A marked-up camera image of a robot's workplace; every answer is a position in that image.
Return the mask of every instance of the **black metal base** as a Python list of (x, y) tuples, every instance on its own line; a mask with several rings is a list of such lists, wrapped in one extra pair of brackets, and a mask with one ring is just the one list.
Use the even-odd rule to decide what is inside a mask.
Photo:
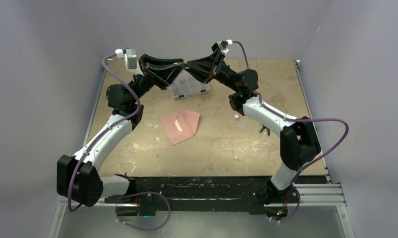
[[(170, 203), (172, 211), (248, 212), (266, 214), (264, 208), (267, 181), (271, 176), (246, 177), (132, 177), (129, 194), (154, 191)], [(300, 176), (296, 183), (327, 184), (326, 176)], [(292, 189), (286, 193), (289, 203), (296, 203)], [(106, 198), (106, 203), (135, 203), (135, 198)], [(283, 198), (273, 203), (284, 202)], [(158, 196), (141, 196), (141, 216), (166, 211)]]

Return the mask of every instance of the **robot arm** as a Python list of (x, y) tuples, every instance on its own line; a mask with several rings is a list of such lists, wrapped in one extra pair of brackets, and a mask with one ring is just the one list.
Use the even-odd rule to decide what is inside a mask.
[[(282, 164), (267, 182), (265, 204), (269, 204), (273, 199), (285, 195), (300, 168), (320, 152), (320, 145), (312, 123), (286, 121), (286, 117), (296, 117), (287, 115), (259, 99), (255, 92), (258, 89), (258, 75), (255, 70), (235, 72), (230, 69), (224, 58), (228, 52), (227, 47), (231, 44), (231, 40), (217, 42), (212, 46), (213, 53), (210, 56), (188, 62), (183, 62), (183, 59), (157, 59), (148, 55), (137, 60), (133, 49), (117, 50), (116, 55), (124, 58), (128, 71), (136, 73), (129, 86), (139, 98), (153, 86), (167, 89), (183, 70), (202, 83), (216, 79), (232, 89), (234, 93), (228, 97), (231, 108), (243, 116), (257, 120), (281, 140)], [(72, 157), (63, 155), (57, 163), (57, 192), (67, 197), (70, 177), (76, 164), (84, 153), (87, 154), (72, 186), (71, 199), (88, 207), (93, 206), (100, 197), (128, 193), (130, 180), (127, 177), (100, 178), (98, 171), (110, 152), (135, 129), (142, 118), (143, 105), (137, 105), (133, 96), (121, 84), (111, 85), (107, 89), (107, 99), (108, 106), (114, 109), (107, 124), (84, 148)], [(284, 118), (266, 110), (262, 105), (284, 115)], [(138, 106), (140, 111), (136, 116), (110, 128), (111, 124), (133, 113)], [(107, 128), (110, 130), (87, 153), (86, 148)]]
[(232, 89), (235, 93), (228, 96), (231, 108), (243, 116), (255, 119), (280, 138), (282, 163), (267, 182), (265, 204), (269, 204), (273, 199), (282, 197), (302, 166), (320, 153), (320, 143), (312, 123), (287, 121), (285, 118), (297, 118), (281, 112), (259, 98), (255, 92), (258, 89), (258, 75), (255, 70), (246, 69), (237, 73), (224, 62), (227, 47), (231, 44), (231, 40), (215, 43), (210, 56), (188, 61), (185, 70), (202, 83), (216, 79)]
[[(127, 70), (136, 73), (129, 86), (139, 98), (155, 85), (165, 90), (184, 69), (183, 59), (157, 59), (143, 55), (139, 61), (134, 61), (136, 54), (132, 49), (117, 50), (116, 55), (124, 57)], [(122, 176), (100, 178), (98, 171), (117, 144), (139, 124), (143, 113), (143, 105), (137, 105), (121, 84), (111, 85), (106, 96), (108, 106), (114, 109), (107, 123), (84, 148), (72, 157), (63, 155), (57, 162), (57, 193), (65, 197), (68, 197), (73, 171), (80, 163), (72, 184), (71, 199), (88, 207), (101, 197), (127, 193), (130, 180)], [(137, 107), (140, 109), (135, 116), (124, 119)]]

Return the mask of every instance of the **floor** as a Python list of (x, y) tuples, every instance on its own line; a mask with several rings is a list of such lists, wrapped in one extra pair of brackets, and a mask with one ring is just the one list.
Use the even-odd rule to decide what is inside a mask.
[[(245, 69), (244, 60), (227, 59), (235, 71)], [(308, 116), (301, 86), (290, 59), (251, 59), (250, 68), (259, 74), (263, 100), (296, 117)], [(132, 74), (124, 62), (113, 60), (109, 66), (126, 82)], [(112, 109), (107, 106), (106, 89), (118, 83), (106, 74), (89, 140), (103, 127)], [(217, 81), (199, 96), (174, 100), (171, 90), (154, 87), (141, 98), (145, 106), (142, 121), (109, 155), (101, 176), (127, 173), (128, 176), (257, 176), (273, 175), (281, 163), (279, 138), (259, 134), (261, 125), (240, 115), (234, 119), (228, 95), (232, 91)], [(180, 109), (200, 113), (194, 137), (171, 146), (160, 118)], [(303, 172), (324, 175), (321, 161)]]

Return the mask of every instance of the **gray wall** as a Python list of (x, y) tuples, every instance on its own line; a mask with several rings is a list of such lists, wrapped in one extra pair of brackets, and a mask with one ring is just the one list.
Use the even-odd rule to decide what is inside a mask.
[[(314, 117), (350, 124), (326, 159), (357, 237), (398, 237), (398, 0), (336, 0), (301, 61)], [(343, 127), (317, 125), (329, 148)]]
[[(241, 41), (251, 58), (300, 59), (333, 0), (75, 0), (105, 56), (132, 47), (197, 58), (214, 42)], [(232, 47), (228, 57), (242, 57)]]
[(102, 68), (71, 0), (0, 1), (0, 237), (45, 237)]

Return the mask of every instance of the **scratch mark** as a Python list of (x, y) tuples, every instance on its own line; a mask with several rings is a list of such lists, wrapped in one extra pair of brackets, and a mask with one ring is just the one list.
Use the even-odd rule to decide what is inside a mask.
[(132, 170), (130, 171), (131, 174), (134, 172), (134, 170), (136, 169), (136, 167), (137, 167), (136, 165), (133, 166)]

